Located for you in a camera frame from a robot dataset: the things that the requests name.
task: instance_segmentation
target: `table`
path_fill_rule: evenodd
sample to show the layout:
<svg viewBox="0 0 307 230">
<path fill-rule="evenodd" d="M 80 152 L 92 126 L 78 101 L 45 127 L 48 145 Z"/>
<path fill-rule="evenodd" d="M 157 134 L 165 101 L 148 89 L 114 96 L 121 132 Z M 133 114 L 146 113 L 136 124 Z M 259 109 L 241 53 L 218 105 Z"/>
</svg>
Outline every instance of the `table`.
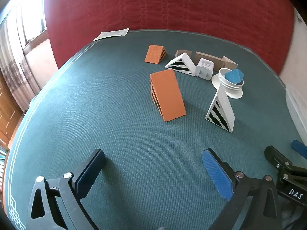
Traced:
<svg viewBox="0 0 307 230">
<path fill-rule="evenodd" d="M 144 62 L 150 44 L 167 52 L 158 65 Z M 205 120 L 216 93 L 211 82 L 179 72 L 187 115 L 162 120 L 150 99 L 149 75 L 165 70 L 178 49 L 227 56 L 245 74 L 243 97 L 230 99 L 233 133 Z M 197 33 L 130 31 L 85 46 L 39 93 L 8 159 L 7 210 L 23 229 L 35 178 L 58 178 L 101 148 L 108 163 L 81 200 L 100 229 L 208 229 L 226 200 L 202 165 L 203 150 L 212 148 L 249 177 L 276 180 L 263 151 L 273 145 L 307 167 L 290 146 L 294 139 L 300 137 L 285 87 L 251 50 Z"/>
</svg>

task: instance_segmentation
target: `window sill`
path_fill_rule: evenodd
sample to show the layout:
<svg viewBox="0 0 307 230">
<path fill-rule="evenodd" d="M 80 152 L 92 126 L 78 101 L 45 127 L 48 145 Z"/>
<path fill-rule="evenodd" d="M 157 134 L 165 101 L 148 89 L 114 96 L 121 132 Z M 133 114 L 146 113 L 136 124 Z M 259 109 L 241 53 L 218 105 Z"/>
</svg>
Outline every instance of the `window sill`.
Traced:
<svg viewBox="0 0 307 230">
<path fill-rule="evenodd" d="M 29 52 L 31 52 L 35 47 L 37 47 L 39 44 L 43 43 L 44 41 L 49 39 L 48 31 L 45 30 L 40 35 L 35 37 L 32 41 L 30 41 L 23 49 L 24 55 L 27 55 Z"/>
</svg>

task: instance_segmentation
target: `blue foam block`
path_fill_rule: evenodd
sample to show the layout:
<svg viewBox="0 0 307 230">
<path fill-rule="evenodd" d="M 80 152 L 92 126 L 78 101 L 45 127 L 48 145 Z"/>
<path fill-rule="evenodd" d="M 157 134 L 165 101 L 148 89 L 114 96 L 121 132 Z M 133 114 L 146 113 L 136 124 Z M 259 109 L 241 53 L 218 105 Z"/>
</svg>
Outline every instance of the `blue foam block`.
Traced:
<svg viewBox="0 0 307 230">
<path fill-rule="evenodd" d="M 225 73 L 225 79 L 230 81 L 233 84 L 240 83 L 243 77 L 244 77 L 244 73 L 242 73 L 239 69 L 234 69 L 228 73 Z"/>
<path fill-rule="evenodd" d="M 225 174 L 223 169 L 216 162 L 208 150 L 203 152 L 203 165 L 206 168 L 221 197 L 230 201 L 233 194 L 231 180 L 228 178 L 228 176 Z"/>
<path fill-rule="evenodd" d="M 292 146 L 292 149 L 294 149 L 302 157 L 307 159 L 307 146 L 306 145 L 302 144 L 298 140 L 293 140 L 291 146 Z"/>
</svg>

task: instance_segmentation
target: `orange block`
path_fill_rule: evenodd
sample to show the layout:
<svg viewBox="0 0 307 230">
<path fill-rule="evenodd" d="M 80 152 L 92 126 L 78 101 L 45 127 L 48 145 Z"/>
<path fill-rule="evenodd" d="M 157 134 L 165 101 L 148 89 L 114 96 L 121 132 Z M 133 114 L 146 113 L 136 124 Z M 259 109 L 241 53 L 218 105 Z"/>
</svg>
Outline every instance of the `orange block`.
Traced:
<svg viewBox="0 0 307 230">
<path fill-rule="evenodd" d="M 145 62 L 158 64 L 166 55 L 163 46 L 149 45 Z"/>
<path fill-rule="evenodd" d="M 185 105 L 173 70 L 150 75 L 151 99 L 165 122 L 186 115 Z"/>
</svg>

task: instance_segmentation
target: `window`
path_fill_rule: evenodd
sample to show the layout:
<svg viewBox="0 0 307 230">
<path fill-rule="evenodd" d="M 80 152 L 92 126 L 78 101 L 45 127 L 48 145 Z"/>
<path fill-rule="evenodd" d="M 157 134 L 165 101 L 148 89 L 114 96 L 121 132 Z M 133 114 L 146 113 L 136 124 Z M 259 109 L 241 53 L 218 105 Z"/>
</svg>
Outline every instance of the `window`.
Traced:
<svg viewBox="0 0 307 230">
<path fill-rule="evenodd" d="M 24 38 L 21 42 L 25 46 L 46 29 L 44 0 L 21 0 L 16 12 L 20 18 L 17 22 L 19 37 Z"/>
</svg>

